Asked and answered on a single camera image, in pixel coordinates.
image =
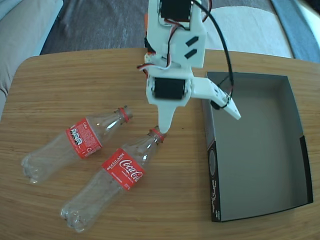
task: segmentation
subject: bottle bottom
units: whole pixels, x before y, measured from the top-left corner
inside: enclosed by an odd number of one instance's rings
[[[67,226],[76,230],[77,233],[82,233],[85,230],[87,222],[81,217],[78,211],[62,209],[60,215],[64,220],[66,220]]]
[[[39,169],[35,169],[34,167],[30,166],[28,156],[22,160],[21,165],[23,174],[29,179],[30,183],[38,183],[39,176],[37,176],[37,173],[39,173]]]

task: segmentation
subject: plastic bottle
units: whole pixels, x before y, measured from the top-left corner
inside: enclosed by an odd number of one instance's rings
[[[145,173],[145,167],[165,138],[158,127],[131,144],[119,148],[88,185],[61,210],[61,217],[78,233],[87,230],[102,210],[128,191]]]
[[[101,149],[132,116],[126,106],[114,113],[87,116],[47,145],[29,153],[21,163],[24,175],[33,184],[45,181],[57,170]]]

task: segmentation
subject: coca-cola label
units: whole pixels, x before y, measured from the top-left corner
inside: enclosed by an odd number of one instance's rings
[[[86,118],[65,130],[65,133],[74,151],[82,159],[102,148]]]
[[[144,175],[144,169],[122,148],[119,148],[102,167],[127,191]]]

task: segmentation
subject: gray sofa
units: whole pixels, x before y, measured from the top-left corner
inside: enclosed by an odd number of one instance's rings
[[[0,0],[0,119],[19,65],[40,54],[63,3]]]

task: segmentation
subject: coca-cola logo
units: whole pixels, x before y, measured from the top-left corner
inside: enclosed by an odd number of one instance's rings
[[[119,166],[123,168],[135,182],[138,182],[138,180],[143,176],[143,172],[135,169],[131,160],[122,160],[119,163]]]

